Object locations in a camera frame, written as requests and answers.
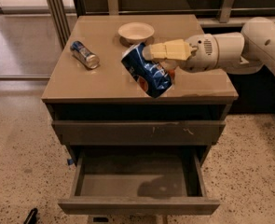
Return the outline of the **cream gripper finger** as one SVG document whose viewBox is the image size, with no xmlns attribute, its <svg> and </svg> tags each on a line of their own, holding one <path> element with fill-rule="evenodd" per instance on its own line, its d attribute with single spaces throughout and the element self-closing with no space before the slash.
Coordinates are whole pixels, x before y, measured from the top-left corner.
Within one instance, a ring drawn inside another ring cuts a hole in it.
<svg viewBox="0 0 275 224">
<path fill-rule="evenodd" d="M 166 71 L 175 70 L 180 64 L 181 62 L 176 60 L 165 60 L 161 63 Z"/>
<path fill-rule="evenodd" d="M 192 47 L 183 39 L 176 39 L 145 46 L 143 56 L 148 61 L 186 61 L 197 50 L 197 47 Z"/>
</svg>

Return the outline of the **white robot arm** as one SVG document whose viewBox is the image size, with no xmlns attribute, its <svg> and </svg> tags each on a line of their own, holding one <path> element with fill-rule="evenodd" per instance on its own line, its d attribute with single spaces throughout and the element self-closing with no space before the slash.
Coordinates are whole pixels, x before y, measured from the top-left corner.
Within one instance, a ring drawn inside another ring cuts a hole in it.
<svg viewBox="0 0 275 224">
<path fill-rule="evenodd" d="M 240 32 L 192 35 L 148 45 L 148 61 L 171 61 L 190 73 L 222 69 L 229 74 L 247 75 L 266 67 L 275 76 L 275 22 L 255 17 Z"/>
</svg>

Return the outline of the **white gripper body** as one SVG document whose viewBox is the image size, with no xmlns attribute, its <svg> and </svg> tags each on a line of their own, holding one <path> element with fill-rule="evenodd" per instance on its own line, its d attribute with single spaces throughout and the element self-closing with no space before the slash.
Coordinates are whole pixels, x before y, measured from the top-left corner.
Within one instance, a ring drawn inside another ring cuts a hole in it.
<svg viewBox="0 0 275 224">
<path fill-rule="evenodd" d="M 180 68 L 190 73 L 210 71 L 218 62 L 218 45 L 211 34 L 192 35 L 186 42 L 191 46 L 191 56 L 181 62 Z"/>
</svg>

